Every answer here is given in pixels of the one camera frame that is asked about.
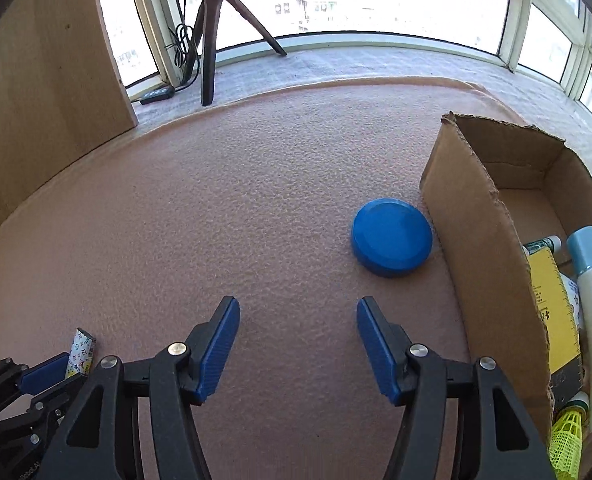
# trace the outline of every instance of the yellow shuttlecock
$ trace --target yellow shuttlecock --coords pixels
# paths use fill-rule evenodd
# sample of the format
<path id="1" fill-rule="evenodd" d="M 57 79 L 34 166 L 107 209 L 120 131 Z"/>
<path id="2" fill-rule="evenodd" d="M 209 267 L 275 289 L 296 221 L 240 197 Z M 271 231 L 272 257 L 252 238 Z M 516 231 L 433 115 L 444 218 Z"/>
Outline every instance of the yellow shuttlecock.
<path id="1" fill-rule="evenodd" d="M 550 460 L 557 480 L 578 480 L 583 449 L 583 421 L 589 410 L 587 394 L 575 395 L 551 429 Z"/>

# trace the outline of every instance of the cardboard box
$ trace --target cardboard box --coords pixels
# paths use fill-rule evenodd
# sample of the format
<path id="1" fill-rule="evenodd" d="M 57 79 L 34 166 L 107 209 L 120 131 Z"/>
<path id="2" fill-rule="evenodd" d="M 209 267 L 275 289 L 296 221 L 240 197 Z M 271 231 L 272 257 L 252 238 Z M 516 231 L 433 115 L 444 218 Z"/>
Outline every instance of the cardboard box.
<path id="1" fill-rule="evenodd" d="M 472 359 L 492 356 L 544 442 L 551 430 L 548 341 L 521 242 L 565 241 L 592 225 L 592 178 L 563 140 L 533 126 L 442 117 L 421 179 L 454 281 Z"/>

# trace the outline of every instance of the black cable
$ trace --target black cable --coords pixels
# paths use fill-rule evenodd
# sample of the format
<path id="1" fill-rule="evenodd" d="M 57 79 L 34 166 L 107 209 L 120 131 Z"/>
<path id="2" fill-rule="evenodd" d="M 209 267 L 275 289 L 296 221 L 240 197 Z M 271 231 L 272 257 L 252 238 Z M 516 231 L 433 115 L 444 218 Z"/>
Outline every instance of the black cable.
<path id="1" fill-rule="evenodd" d="M 176 0 L 176 4 L 178 5 L 178 10 L 180 10 L 180 1 Z M 180 86 L 175 89 L 176 92 L 180 90 L 184 90 L 185 88 L 191 86 L 195 83 L 196 79 L 198 78 L 198 74 L 201 70 L 201 59 L 198 55 L 198 48 L 193 41 L 194 30 L 192 27 L 185 23 L 187 12 L 187 0 L 183 0 L 183 12 L 181 16 L 181 22 L 172 29 L 169 27 L 169 33 L 172 37 L 172 43 L 166 45 L 166 48 L 175 48 L 175 54 L 173 55 L 173 63 L 179 69 L 183 70 L 183 77 L 180 81 Z M 189 66 L 189 57 L 192 57 L 195 62 Z M 196 73 L 189 81 L 191 77 L 191 73 L 193 72 L 193 67 L 196 65 Z"/>

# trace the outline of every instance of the patterned cylinder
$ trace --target patterned cylinder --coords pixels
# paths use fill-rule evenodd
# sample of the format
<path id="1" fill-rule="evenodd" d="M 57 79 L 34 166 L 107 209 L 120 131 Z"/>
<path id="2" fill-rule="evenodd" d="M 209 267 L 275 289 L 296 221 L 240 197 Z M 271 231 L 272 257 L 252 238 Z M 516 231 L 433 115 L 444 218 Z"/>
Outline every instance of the patterned cylinder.
<path id="1" fill-rule="evenodd" d="M 82 328 L 78 328 L 74 336 L 74 342 L 71 345 L 71 353 L 69 354 L 69 362 L 66 365 L 64 378 L 76 374 L 89 375 L 94 350 L 95 337 L 82 330 Z"/>

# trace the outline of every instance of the blue lid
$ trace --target blue lid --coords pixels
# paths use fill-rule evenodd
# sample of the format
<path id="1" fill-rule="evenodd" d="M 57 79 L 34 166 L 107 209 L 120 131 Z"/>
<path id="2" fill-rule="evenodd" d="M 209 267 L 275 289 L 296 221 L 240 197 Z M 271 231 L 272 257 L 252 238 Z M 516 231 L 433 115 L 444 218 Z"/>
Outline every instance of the blue lid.
<path id="1" fill-rule="evenodd" d="M 431 251 L 431 227 L 415 207 L 395 198 L 365 204 L 351 229 L 358 261 L 385 278 L 400 276 L 422 264 Z"/>
<path id="2" fill-rule="evenodd" d="M 571 234 L 567 248 L 572 256 L 574 270 L 580 276 L 592 268 L 592 226 L 588 225 Z"/>

